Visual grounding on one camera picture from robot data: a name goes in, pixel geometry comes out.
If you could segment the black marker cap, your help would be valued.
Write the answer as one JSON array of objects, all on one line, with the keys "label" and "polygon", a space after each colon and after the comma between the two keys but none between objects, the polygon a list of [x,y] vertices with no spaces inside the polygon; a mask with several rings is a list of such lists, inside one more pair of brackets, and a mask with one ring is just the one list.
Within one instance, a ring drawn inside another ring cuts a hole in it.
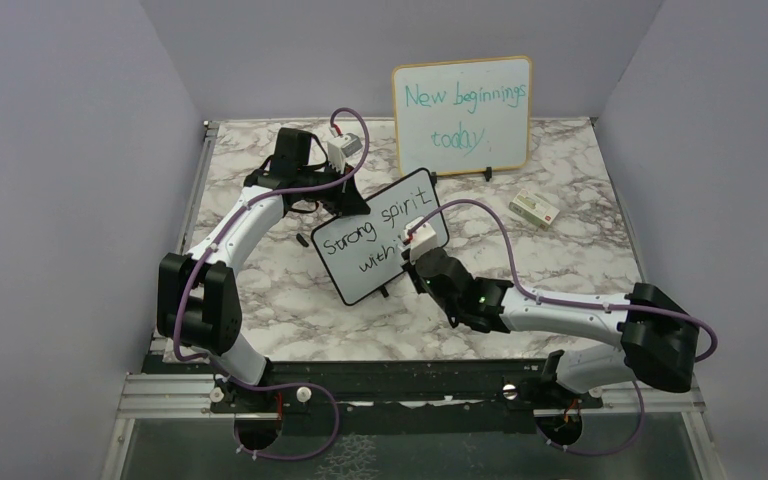
[{"label": "black marker cap", "polygon": [[308,248],[310,246],[310,243],[305,238],[305,236],[302,233],[297,233],[295,236],[297,242],[304,248]]}]

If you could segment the black framed whiteboard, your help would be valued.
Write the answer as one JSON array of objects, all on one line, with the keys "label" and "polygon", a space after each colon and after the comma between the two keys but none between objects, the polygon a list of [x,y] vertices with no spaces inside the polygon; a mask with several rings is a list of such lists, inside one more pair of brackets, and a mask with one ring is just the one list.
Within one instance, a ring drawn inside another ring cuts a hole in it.
[{"label": "black framed whiteboard", "polygon": [[432,174],[417,169],[366,198],[366,215],[333,218],[311,239],[342,302],[348,306],[403,273],[402,236],[408,224],[440,206]]}]

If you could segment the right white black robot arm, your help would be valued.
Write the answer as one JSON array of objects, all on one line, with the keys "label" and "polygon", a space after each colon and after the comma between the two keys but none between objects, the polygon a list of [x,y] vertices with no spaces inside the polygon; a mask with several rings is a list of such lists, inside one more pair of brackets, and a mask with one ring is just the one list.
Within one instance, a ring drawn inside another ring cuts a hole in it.
[{"label": "right white black robot arm", "polygon": [[539,398],[560,407],[604,385],[641,381],[670,393],[692,385],[700,327],[658,287],[587,296],[520,292],[508,280],[476,277],[441,247],[405,261],[416,291],[429,295],[452,327],[480,333],[544,332],[596,341],[551,354],[537,380]]}]

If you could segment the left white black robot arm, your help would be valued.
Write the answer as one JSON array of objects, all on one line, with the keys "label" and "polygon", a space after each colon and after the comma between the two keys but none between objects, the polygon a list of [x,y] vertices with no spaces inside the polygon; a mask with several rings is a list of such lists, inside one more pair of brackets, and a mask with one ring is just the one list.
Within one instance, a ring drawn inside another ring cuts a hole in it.
[{"label": "left white black robot arm", "polygon": [[156,328],[172,340],[182,362],[205,358],[235,378],[236,396],[258,411],[273,401],[274,384],[264,375],[269,360],[242,334],[236,276],[268,231],[300,201],[338,217],[366,215],[370,208],[348,160],[366,156],[368,137],[337,134],[321,145],[325,160],[309,161],[318,137],[283,127],[264,163],[246,176],[233,211],[184,254],[168,253],[159,264]]}]

